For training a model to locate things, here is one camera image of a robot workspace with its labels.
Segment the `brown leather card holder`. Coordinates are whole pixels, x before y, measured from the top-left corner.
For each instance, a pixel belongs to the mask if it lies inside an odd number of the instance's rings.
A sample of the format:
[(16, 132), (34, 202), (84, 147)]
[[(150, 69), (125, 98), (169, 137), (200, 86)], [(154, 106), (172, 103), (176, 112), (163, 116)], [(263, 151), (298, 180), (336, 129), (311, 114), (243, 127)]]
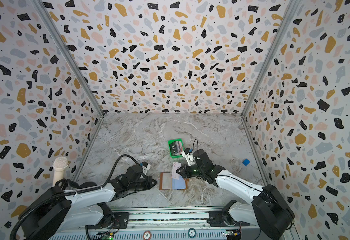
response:
[(173, 179), (171, 173), (160, 173), (159, 189), (162, 190), (186, 190), (188, 182), (182, 177)]

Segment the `stack of credit cards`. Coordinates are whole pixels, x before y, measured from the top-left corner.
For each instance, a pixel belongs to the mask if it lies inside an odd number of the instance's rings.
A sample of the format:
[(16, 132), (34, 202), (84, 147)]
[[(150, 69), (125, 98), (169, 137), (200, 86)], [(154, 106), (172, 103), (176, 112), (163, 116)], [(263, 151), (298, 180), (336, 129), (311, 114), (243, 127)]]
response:
[(174, 141), (169, 144), (170, 153), (172, 156), (179, 156), (183, 151), (183, 144), (181, 141)]

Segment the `green plastic card tray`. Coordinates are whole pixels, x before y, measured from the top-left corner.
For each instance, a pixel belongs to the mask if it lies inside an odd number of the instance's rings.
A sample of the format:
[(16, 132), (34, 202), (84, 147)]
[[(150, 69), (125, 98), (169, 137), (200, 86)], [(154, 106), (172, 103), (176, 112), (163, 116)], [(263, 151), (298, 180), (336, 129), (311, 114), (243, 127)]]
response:
[(171, 158), (176, 159), (182, 157), (182, 152), (184, 151), (182, 139), (168, 141), (168, 147)]

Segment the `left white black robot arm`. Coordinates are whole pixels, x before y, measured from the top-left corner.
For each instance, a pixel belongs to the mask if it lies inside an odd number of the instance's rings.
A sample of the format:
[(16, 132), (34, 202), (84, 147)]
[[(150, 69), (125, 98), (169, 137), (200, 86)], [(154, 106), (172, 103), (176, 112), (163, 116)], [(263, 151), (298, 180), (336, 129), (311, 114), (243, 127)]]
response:
[(150, 165), (135, 164), (102, 185), (81, 186), (75, 190), (52, 187), (20, 214), (9, 238), (22, 229), (27, 240), (48, 240), (58, 232), (85, 225), (109, 226), (114, 218), (108, 202), (151, 190), (157, 180), (146, 174)]

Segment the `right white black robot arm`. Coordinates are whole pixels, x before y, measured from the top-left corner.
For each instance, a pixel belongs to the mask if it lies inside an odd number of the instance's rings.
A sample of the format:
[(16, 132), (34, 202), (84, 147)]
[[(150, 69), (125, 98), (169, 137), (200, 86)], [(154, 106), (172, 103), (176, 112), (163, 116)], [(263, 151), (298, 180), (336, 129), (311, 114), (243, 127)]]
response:
[(187, 164), (176, 170), (183, 179), (199, 178), (217, 188), (227, 190), (251, 206), (245, 213), (242, 204), (229, 201), (220, 211), (210, 211), (208, 224), (212, 227), (237, 227), (241, 223), (256, 225), (260, 232), (272, 240), (278, 240), (292, 227), (294, 213), (278, 189), (268, 184), (256, 185), (215, 165), (204, 150), (187, 148), (182, 152)]

